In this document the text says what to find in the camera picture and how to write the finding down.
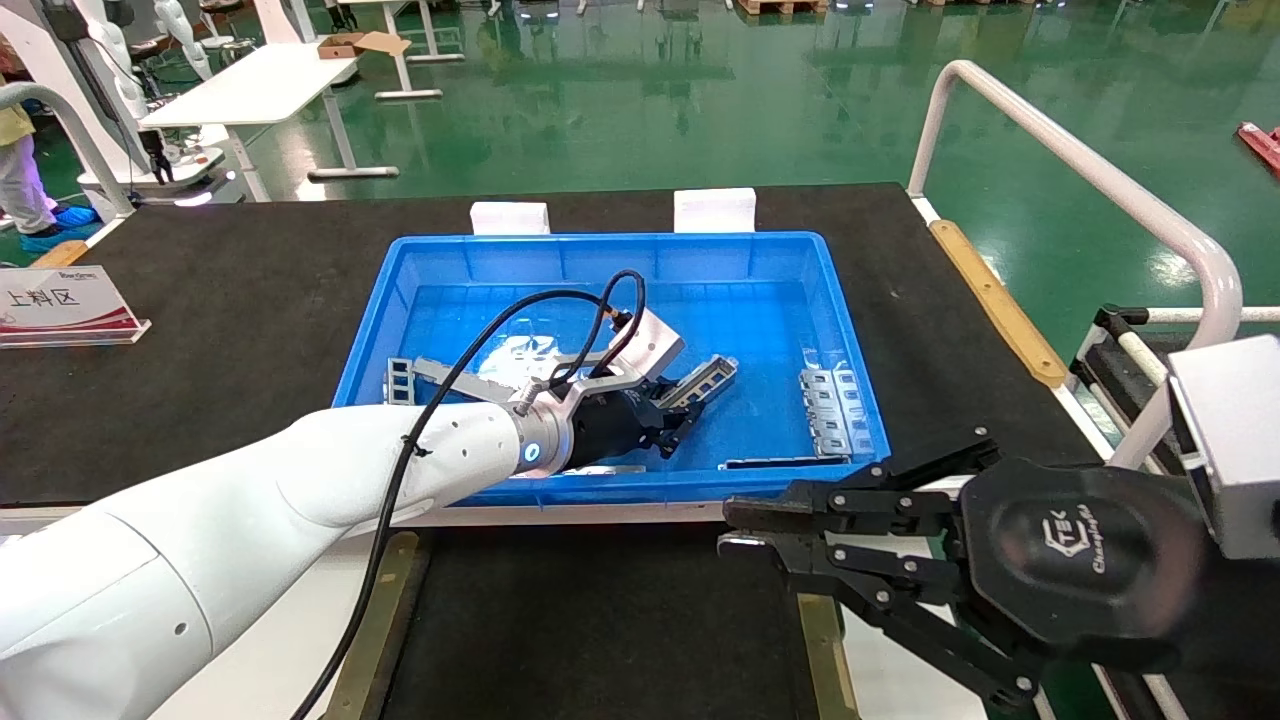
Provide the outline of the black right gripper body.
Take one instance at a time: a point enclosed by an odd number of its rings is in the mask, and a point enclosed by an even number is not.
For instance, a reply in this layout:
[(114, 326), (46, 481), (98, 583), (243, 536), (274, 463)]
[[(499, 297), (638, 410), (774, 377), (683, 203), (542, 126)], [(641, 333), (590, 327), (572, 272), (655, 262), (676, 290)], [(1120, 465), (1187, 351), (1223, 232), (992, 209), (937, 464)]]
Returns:
[(966, 612), (1018, 653), (1161, 673), (1187, 656), (1211, 560), (1167, 477), (1006, 457), (960, 492)]

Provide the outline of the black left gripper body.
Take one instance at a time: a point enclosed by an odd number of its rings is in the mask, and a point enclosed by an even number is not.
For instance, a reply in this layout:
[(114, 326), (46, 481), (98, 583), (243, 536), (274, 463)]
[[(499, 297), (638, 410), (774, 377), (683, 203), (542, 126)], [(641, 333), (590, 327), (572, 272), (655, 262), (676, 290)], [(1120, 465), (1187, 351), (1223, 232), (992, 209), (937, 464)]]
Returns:
[(662, 410), (636, 389), (586, 397), (572, 415), (572, 469), (648, 448), (662, 427)]

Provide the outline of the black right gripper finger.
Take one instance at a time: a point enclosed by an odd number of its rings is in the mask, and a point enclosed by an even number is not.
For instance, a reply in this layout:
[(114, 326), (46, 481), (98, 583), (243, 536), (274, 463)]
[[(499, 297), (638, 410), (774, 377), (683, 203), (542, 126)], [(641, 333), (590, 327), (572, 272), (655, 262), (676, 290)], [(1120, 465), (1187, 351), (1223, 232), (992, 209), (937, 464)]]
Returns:
[(993, 438), (951, 430), (840, 480), (794, 480), (773, 498), (733, 496), (724, 520), (736, 530), (795, 536), (941, 536), (959, 516), (957, 501), (929, 486), (998, 459)]
[(795, 594), (832, 598), (909, 653), (1004, 708), (1033, 703), (1037, 664), (1010, 657), (932, 612), (961, 600), (957, 566), (819, 536), (721, 536), (722, 557), (774, 569)]

